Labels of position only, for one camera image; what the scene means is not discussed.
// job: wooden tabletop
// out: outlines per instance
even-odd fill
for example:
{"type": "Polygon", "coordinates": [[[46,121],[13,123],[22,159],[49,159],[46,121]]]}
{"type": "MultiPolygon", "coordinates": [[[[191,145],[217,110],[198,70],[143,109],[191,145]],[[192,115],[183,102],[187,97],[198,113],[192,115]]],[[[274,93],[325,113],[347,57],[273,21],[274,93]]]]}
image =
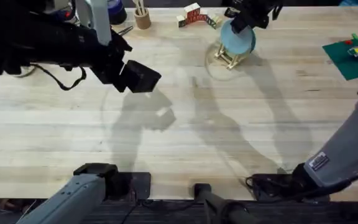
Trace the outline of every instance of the wooden tabletop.
{"type": "MultiPolygon", "coordinates": [[[[217,14],[223,8],[209,9],[217,14]]],[[[133,9],[117,30],[134,24],[133,9]]],[[[118,93],[88,78],[65,92],[46,74],[0,77],[0,197],[50,197],[87,162],[152,174],[152,198],[190,198],[207,182],[252,199],[254,173],[288,172],[349,116],[358,80],[345,81],[322,45],[358,34],[358,7],[286,7],[232,71],[213,58],[219,30],[182,29],[182,9],[150,9],[152,27],[124,37],[162,75],[151,94],[118,93]]],[[[67,85],[80,76],[46,65],[67,85]]],[[[358,183],[333,200],[358,200],[358,183]]]]}

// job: colorful toy blocks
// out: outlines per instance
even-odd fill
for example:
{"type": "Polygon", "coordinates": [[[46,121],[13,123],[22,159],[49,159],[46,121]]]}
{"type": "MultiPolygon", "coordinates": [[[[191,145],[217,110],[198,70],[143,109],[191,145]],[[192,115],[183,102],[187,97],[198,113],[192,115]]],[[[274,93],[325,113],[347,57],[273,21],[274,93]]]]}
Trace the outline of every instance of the colorful toy blocks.
{"type": "Polygon", "coordinates": [[[178,27],[184,27],[196,21],[206,21],[212,28],[216,29],[222,21],[219,16],[208,14],[206,9],[202,9],[197,3],[186,6],[186,16],[177,16],[178,27]]]}
{"type": "Polygon", "coordinates": [[[184,16],[177,16],[178,27],[184,27],[186,25],[186,18],[184,16]]]}

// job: pencil cup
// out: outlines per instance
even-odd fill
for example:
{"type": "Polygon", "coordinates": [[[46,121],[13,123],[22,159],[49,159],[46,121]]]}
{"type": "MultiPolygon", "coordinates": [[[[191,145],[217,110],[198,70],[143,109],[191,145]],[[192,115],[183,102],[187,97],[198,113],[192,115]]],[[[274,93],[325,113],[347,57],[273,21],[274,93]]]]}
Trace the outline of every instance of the pencil cup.
{"type": "Polygon", "coordinates": [[[149,10],[147,10],[146,8],[144,10],[146,11],[146,13],[140,16],[137,9],[135,9],[136,25],[140,29],[147,29],[152,25],[152,21],[150,21],[150,16],[149,16],[149,10]]]}

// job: light blue plate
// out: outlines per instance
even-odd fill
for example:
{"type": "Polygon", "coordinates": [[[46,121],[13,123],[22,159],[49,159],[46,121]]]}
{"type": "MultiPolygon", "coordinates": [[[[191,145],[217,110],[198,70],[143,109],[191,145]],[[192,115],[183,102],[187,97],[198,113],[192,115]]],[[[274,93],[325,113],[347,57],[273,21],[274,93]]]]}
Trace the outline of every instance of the light blue plate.
{"type": "Polygon", "coordinates": [[[239,34],[233,33],[231,20],[226,21],[221,30],[221,40],[226,50],[232,54],[244,54],[250,49],[250,53],[255,49],[255,32],[247,27],[239,34]]]}

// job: green mat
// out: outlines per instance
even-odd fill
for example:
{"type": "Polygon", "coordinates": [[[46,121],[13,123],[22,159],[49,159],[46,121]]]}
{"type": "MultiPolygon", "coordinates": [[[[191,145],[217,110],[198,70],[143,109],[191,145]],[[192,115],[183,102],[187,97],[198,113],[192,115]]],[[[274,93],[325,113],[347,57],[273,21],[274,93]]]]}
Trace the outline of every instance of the green mat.
{"type": "Polygon", "coordinates": [[[358,78],[358,57],[351,56],[347,50],[358,46],[358,39],[352,39],[352,44],[338,42],[335,44],[325,45],[323,49],[341,71],[346,80],[358,78]]]}

